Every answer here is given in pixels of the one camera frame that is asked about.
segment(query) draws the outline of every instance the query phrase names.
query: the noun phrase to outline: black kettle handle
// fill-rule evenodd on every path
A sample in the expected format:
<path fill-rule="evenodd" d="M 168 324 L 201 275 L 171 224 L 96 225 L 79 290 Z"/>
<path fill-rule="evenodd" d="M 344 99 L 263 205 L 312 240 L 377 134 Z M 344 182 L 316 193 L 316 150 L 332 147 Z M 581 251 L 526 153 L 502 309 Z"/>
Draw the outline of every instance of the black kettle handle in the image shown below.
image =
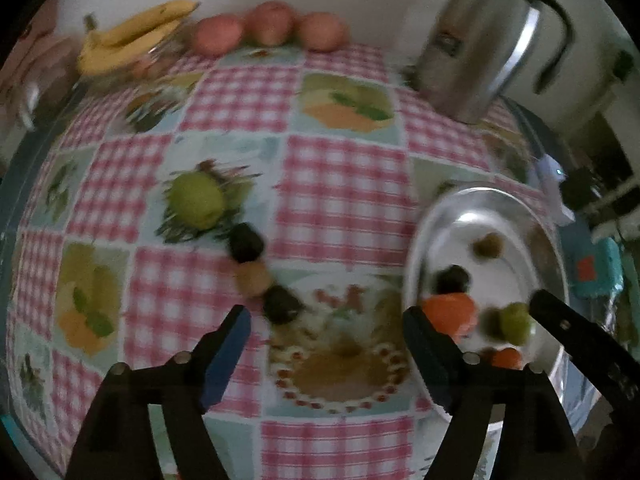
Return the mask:
<path fill-rule="evenodd" d="M 553 56 L 553 58 L 546 64 L 546 66 L 542 69 L 542 72 L 540 72 L 540 75 L 538 76 L 538 80 L 536 81 L 536 85 L 534 88 L 536 94 L 542 93 L 551 84 L 553 79 L 558 74 L 558 70 L 560 68 L 560 64 L 562 63 L 562 60 L 564 59 L 564 56 L 566 56 L 566 53 L 569 51 L 569 47 L 571 47 L 572 43 L 575 40 L 574 26 L 572 25 L 569 16 L 562 8 L 562 6 L 555 0 L 539 1 L 551 7 L 560 17 L 562 26 L 564 28 L 564 37 L 562 38 L 562 44 L 556 52 L 556 55 Z"/>

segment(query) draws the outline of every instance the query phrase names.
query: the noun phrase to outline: small orange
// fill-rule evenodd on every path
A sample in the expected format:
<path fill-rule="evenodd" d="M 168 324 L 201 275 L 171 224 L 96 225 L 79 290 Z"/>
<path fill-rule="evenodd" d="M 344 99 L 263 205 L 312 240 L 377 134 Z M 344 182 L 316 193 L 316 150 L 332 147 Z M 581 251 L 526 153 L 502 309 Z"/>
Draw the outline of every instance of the small orange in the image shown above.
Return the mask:
<path fill-rule="evenodd" d="M 494 354 L 491 364 L 499 368 L 522 370 L 522 354 L 515 348 L 503 348 Z"/>
<path fill-rule="evenodd" d="M 456 342 L 478 324 L 476 304 L 462 292 L 431 296 L 422 302 L 422 311 L 434 329 Z"/>

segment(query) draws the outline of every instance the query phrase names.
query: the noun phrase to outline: table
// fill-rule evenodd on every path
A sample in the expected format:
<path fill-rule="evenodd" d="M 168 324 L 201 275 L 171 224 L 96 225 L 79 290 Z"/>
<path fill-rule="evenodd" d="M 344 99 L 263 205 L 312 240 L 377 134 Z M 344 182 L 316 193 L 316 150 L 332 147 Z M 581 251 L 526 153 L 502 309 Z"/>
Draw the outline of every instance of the table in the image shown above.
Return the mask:
<path fill-rule="evenodd" d="M 114 362 L 162 364 L 246 303 L 252 336 L 205 416 L 231 478 L 424 475 L 446 423 L 408 375 L 400 328 L 417 219 L 448 182 L 481 180 L 552 224 L 502 100 L 478 127 L 456 123 L 401 68 L 359 44 L 242 48 L 187 54 L 160 80 L 82 101 L 20 221 L 6 326 L 15 414 L 55 469 Z M 164 191 L 196 168 L 223 183 L 228 212 L 189 239 Z M 307 306 L 292 324 L 270 327 L 236 291 L 225 235 L 238 221 L 261 233 L 275 279 Z M 176 478 L 157 406 L 150 418 Z M 497 440 L 488 435 L 476 478 Z"/>

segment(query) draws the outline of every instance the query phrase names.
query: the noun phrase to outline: banana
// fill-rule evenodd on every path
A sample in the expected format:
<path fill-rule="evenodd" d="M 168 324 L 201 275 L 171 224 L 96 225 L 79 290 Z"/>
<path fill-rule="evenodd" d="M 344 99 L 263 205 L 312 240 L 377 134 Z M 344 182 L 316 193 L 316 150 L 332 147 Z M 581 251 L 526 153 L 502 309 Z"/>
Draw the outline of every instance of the banana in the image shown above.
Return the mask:
<path fill-rule="evenodd" d="M 104 46 L 100 43 L 100 33 L 89 32 L 80 56 L 78 71 L 82 75 L 94 76 L 121 68 L 137 57 L 146 54 L 180 26 L 180 20 L 164 23 L 124 46 Z"/>
<path fill-rule="evenodd" d="M 103 46 L 119 46 L 131 43 L 137 37 L 159 27 L 163 23 L 172 22 L 191 14 L 199 5 L 199 2 L 194 2 L 193 0 L 171 0 L 131 16 L 128 20 L 110 28 L 110 30 L 99 32 L 96 40 Z"/>

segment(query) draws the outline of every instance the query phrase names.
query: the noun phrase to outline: green fruit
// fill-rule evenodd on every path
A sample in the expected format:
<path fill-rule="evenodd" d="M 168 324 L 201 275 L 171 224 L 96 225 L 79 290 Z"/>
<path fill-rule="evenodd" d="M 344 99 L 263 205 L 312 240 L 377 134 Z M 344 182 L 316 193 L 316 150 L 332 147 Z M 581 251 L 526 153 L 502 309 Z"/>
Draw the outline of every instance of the green fruit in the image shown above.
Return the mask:
<path fill-rule="evenodd" d="M 176 177 L 167 199 L 179 221 L 200 231 L 215 226 L 225 211 L 225 197 L 220 187 L 213 177 L 202 171 Z"/>
<path fill-rule="evenodd" d="M 533 318 L 525 303 L 511 303 L 500 311 L 500 330 L 512 345 L 526 345 L 533 332 Z"/>

